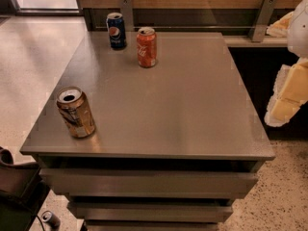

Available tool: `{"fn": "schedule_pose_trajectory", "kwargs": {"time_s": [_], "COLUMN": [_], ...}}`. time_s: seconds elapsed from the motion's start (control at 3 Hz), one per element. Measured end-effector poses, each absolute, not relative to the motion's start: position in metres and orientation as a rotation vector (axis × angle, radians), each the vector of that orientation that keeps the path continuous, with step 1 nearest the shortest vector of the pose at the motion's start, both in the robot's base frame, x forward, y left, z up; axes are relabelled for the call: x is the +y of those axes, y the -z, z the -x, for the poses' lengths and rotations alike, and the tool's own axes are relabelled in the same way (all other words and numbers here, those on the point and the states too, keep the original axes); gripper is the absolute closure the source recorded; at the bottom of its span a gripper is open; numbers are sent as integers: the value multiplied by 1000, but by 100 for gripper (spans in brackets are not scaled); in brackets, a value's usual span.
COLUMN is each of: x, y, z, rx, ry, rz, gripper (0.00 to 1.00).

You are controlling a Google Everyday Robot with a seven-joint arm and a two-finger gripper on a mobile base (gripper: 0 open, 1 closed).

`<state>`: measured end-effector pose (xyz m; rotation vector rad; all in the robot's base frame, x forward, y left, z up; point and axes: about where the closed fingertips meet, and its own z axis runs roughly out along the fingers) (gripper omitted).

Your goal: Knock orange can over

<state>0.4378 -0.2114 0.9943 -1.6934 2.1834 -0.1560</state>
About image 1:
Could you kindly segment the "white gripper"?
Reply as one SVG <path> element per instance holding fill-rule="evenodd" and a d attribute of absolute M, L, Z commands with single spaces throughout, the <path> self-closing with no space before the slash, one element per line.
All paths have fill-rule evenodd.
<path fill-rule="evenodd" d="M 288 50 L 301 57 L 292 66 L 281 66 L 267 106 L 265 123 L 281 127 L 308 101 L 308 0 L 302 0 L 294 12 L 270 24 L 266 33 L 276 38 L 287 37 Z"/>

